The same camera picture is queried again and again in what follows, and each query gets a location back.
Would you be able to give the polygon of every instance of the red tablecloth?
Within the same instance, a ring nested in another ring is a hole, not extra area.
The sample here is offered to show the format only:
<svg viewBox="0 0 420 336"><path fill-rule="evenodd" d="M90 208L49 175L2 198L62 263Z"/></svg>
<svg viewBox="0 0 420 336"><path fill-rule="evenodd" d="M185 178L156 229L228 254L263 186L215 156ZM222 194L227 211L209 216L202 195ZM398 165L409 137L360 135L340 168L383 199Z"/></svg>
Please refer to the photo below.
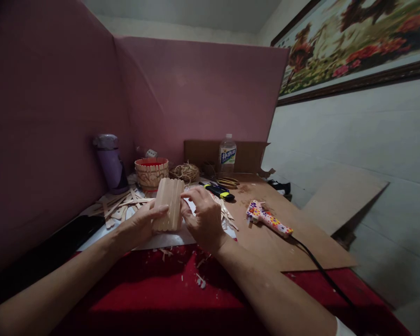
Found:
<svg viewBox="0 0 420 336"><path fill-rule="evenodd" d="M54 334L216 335L267 334L228 273L197 245L174 247L173 256L136 251L123 257L76 305ZM198 273L206 280L201 289ZM383 301L350 269L328 271L359 308L367 330L381 336L410 335ZM286 273L354 331L357 313L318 271Z"/></svg>

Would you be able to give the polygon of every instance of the jute twine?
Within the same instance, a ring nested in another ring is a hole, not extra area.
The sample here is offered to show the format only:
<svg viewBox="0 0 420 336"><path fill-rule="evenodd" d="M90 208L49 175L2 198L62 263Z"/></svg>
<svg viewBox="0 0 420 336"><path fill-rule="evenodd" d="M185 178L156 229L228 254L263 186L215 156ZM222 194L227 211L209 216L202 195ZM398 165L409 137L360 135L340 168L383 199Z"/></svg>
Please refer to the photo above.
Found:
<svg viewBox="0 0 420 336"><path fill-rule="evenodd" d="M184 163L171 169L169 174L174 178L184 180L187 184L190 184L199 176L200 172L196 165Z"/></svg>

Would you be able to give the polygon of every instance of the colorful hot glue gun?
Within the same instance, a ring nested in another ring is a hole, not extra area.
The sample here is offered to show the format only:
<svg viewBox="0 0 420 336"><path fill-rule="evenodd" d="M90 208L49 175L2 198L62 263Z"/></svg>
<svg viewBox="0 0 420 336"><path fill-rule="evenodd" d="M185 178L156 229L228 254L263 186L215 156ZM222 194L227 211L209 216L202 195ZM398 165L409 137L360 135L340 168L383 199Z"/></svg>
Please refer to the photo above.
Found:
<svg viewBox="0 0 420 336"><path fill-rule="evenodd" d="M258 221L263 222L283 238L288 238L293 233L293 229L288 228L280 223L277 218L275 218L269 211L265 211L261 206L261 203L257 202L256 200L251 202L247 208L246 215L248 223L252 222L256 224Z"/></svg>

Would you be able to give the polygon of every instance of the hand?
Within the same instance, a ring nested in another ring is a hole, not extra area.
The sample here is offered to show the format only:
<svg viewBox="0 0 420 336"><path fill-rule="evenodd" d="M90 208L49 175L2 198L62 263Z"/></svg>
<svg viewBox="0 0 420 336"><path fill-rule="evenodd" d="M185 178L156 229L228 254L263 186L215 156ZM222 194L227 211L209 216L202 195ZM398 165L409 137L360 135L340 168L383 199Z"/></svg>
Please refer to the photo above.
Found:
<svg viewBox="0 0 420 336"><path fill-rule="evenodd" d="M128 220L120 224L118 230L119 244L128 252L133 248L147 242L153 235L152 220L160 218L168 212L169 206L162 205L154 208L152 200L137 210Z"/></svg>
<svg viewBox="0 0 420 336"><path fill-rule="evenodd" d="M181 213L188 231L203 249L216 253L230 238L221 227L221 206L201 186L182 193L181 197L189 197L196 205L195 217L188 203L181 199Z"/></svg>

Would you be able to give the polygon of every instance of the ceiling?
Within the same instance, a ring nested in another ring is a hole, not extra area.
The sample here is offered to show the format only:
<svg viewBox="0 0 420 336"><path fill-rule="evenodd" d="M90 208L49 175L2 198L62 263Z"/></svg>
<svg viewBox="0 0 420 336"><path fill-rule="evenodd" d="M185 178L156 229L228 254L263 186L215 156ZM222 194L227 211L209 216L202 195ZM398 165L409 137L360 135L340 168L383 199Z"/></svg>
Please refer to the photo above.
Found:
<svg viewBox="0 0 420 336"><path fill-rule="evenodd" d="M95 15L257 33L280 0L83 0Z"/></svg>

